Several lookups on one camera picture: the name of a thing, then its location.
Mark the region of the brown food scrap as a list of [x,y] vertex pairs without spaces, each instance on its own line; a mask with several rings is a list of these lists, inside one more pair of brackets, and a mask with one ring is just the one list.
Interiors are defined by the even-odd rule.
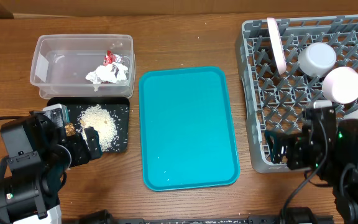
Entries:
[[73,136],[76,134],[75,126],[73,123],[67,123],[65,125],[66,136]]

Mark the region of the pile of rice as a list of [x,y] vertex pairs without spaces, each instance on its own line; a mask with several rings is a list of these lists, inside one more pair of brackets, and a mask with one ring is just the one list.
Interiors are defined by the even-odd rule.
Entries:
[[70,122],[86,139],[84,129],[93,127],[99,135],[101,150],[120,153],[127,149],[129,105],[67,105]]

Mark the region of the small pink plate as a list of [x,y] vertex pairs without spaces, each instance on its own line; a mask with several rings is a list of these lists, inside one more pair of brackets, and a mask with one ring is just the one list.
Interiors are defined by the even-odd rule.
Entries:
[[358,99],[358,73],[350,67],[335,68],[325,76],[322,91],[327,100],[351,103]]

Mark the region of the white napkin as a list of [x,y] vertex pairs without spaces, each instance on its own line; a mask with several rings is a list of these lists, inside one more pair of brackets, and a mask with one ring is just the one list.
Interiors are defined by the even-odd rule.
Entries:
[[127,80],[127,73],[129,69],[127,66],[113,62],[107,65],[100,65],[95,71],[89,72],[85,79],[91,81],[93,84],[102,83],[117,83]]

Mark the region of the large white plate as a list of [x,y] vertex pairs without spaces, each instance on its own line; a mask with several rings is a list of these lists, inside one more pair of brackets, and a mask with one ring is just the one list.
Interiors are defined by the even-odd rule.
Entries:
[[285,54],[283,51],[283,45],[281,41],[281,35],[279,33],[278,24],[272,17],[267,18],[268,33],[270,36],[270,43],[273,50],[273,56],[276,63],[278,74],[281,75],[286,72],[287,64],[285,60]]

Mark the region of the grey bowl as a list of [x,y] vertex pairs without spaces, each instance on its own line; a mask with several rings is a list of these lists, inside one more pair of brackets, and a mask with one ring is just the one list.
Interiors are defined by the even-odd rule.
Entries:
[[325,43],[313,43],[298,56],[301,71],[309,77],[325,77],[336,63],[334,49]]

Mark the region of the red foil snack wrapper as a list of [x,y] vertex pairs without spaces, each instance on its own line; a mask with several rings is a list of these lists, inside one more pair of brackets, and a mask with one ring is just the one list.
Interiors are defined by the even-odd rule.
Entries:
[[119,65],[124,63],[122,56],[112,53],[110,50],[106,52],[104,57],[103,83],[116,83],[118,81]]

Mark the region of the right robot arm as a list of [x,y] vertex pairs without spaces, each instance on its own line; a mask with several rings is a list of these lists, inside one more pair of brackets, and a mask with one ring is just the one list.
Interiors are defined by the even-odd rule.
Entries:
[[266,131],[271,161],[286,159],[290,170],[304,169],[304,181],[280,211],[281,223],[319,223],[308,207],[290,207],[298,192],[318,176],[322,187],[332,187],[336,210],[345,223],[358,223],[358,119],[337,121],[334,107],[307,108],[309,121],[301,132]]

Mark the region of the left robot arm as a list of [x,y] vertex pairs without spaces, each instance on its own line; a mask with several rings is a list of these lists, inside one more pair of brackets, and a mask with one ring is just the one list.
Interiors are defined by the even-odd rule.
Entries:
[[7,151],[0,166],[0,223],[56,220],[67,169],[103,154],[97,130],[69,135],[44,112],[5,123],[0,133]]

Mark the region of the grey dishwasher rack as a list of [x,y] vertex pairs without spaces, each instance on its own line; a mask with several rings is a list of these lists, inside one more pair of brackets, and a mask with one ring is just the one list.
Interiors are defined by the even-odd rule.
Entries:
[[[336,66],[351,67],[358,72],[358,14],[277,19],[277,24],[287,63],[282,75],[277,72],[266,20],[243,22],[236,40],[250,159],[259,173],[289,171],[284,162],[272,163],[264,132],[301,131],[302,109],[324,98],[322,78],[311,78],[301,71],[299,53],[311,44],[324,42],[334,49]],[[358,110],[358,99],[335,107],[337,120],[342,120]]]

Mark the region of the black plastic tray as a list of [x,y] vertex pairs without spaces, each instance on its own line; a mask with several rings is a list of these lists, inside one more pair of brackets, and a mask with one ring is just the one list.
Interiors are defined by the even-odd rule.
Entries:
[[104,153],[120,153],[127,149],[130,102],[125,97],[55,97],[49,106],[61,104],[68,110],[76,132],[85,135],[85,128],[98,132]]

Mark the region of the teal serving tray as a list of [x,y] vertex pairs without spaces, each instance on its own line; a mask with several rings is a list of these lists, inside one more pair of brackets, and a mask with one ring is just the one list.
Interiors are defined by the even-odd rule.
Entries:
[[147,72],[139,80],[145,185],[153,191],[231,185],[239,177],[226,76],[218,67]]

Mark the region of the clear plastic bin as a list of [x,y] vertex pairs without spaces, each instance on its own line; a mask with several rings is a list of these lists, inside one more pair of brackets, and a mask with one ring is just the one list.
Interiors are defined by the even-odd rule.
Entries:
[[[117,57],[121,72],[112,69],[116,83],[92,82],[86,76],[103,66],[107,54]],[[42,35],[35,46],[30,83],[39,87],[42,98],[66,96],[123,96],[134,91],[134,41],[125,34],[55,34]]]

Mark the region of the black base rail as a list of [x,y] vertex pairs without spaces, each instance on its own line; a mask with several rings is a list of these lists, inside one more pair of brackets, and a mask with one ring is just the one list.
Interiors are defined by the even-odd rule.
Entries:
[[204,218],[144,220],[143,218],[114,218],[107,210],[101,210],[77,219],[63,219],[63,224],[108,223],[108,224],[279,224],[275,215],[251,215],[247,218]]

